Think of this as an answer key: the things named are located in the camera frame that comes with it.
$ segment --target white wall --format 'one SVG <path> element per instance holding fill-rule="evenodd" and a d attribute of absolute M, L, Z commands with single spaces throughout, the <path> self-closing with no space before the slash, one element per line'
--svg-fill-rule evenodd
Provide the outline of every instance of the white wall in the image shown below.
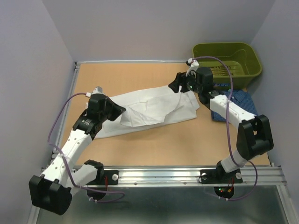
<path fill-rule="evenodd" d="M 43 0 L 75 61 L 186 59 L 199 42 L 251 42 L 274 0 Z"/>
<path fill-rule="evenodd" d="M 249 88 L 259 113 L 269 117 L 274 149 L 299 212 L 299 1 L 276 0 L 252 46 L 263 64 Z"/>
<path fill-rule="evenodd" d="M 0 222 L 27 223 L 28 182 L 50 159 L 47 134 L 73 60 L 41 0 L 0 2 Z"/>

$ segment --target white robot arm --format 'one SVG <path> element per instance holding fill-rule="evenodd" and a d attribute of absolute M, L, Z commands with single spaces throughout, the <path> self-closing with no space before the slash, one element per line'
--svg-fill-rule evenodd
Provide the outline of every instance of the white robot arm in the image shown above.
<path fill-rule="evenodd" d="M 168 86 L 175 93 L 179 90 L 197 93 L 203 105 L 225 118 L 228 98 L 214 89 L 212 71 L 200 67 L 192 58 L 186 64 L 190 66 L 188 71 L 177 73 L 175 80 Z M 239 167 L 274 147 L 270 123 L 266 116 L 256 116 L 231 101 L 228 112 L 229 122 L 238 129 L 237 150 L 232 153 L 236 163 L 231 156 L 219 161 L 216 170 L 205 170 L 206 177 L 202 179 L 202 183 L 228 183 L 236 172 L 240 172 Z"/>
<path fill-rule="evenodd" d="M 116 120 L 126 110 L 102 94 L 99 88 L 87 95 L 90 96 L 88 108 L 76 121 L 61 153 L 40 176 L 34 175 L 29 181 L 32 204 L 59 215 L 66 212 L 72 197 L 79 191 L 71 182 L 67 168 L 71 170 L 74 167 L 79 156 L 102 129 L 103 122 Z M 84 186 L 96 178 L 102 179 L 103 173 L 103 164 L 88 160 L 72 177 L 76 185 Z"/>

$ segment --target laundry basket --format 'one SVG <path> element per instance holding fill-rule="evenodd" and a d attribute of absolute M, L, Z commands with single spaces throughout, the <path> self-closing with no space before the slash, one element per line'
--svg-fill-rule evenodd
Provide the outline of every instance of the laundry basket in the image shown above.
<path fill-rule="evenodd" d="M 229 68 L 234 89 L 245 88 L 262 71 L 262 66 L 252 47 L 242 42 L 200 43 L 193 48 L 193 56 L 214 56 Z M 229 89 L 230 81 L 226 69 L 216 60 L 199 59 L 202 67 L 209 67 L 217 89 Z"/>

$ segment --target wooden table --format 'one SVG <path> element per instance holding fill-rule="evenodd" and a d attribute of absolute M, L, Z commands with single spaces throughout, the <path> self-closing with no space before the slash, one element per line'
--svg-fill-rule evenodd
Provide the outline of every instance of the wooden table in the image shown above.
<path fill-rule="evenodd" d="M 159 87 L 168 85 L 177 72 L 186 69 L 184 63 L 82 64 L 74 93 L 91 92 L 98 85 L 103 88 L 104 94 L 112 97 Z M 62 144 L 87 101 L 85 97 L 72 100 Z M 199 104 L 196 119 L 94 140 L 82 153 L 77 165 L 88 159 L 100 161 L 106 166 L 216 165 L 228 156 L 226 126 L 212 121 L 211 112 Z M 230 133 L 232 146 L 235 146 L 237 130 L 232 125 Z M 267 154 L 255 158 L 253 162 L 256 165 L 270 164 Z"/>

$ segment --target blue plaid shirt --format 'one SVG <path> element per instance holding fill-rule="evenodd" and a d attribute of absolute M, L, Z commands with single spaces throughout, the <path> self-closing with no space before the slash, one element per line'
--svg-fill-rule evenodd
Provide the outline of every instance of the blue plaid shirt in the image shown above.
<path fill-rule="evenodd" d="M 228 97 L 230 92 L 224 91 L 223 93 Z M 249 93 L 244 92 L 243 90 L 234 90 L 230 101 L 237 104 L 242 109 L 257 115 L 256 107 L 254 106 L 254 103 Z M 214 111 L 211 111 L 211 115 L 213 121 L 226 121 L 222 116 L 220 116 L 218 113 Z"/>

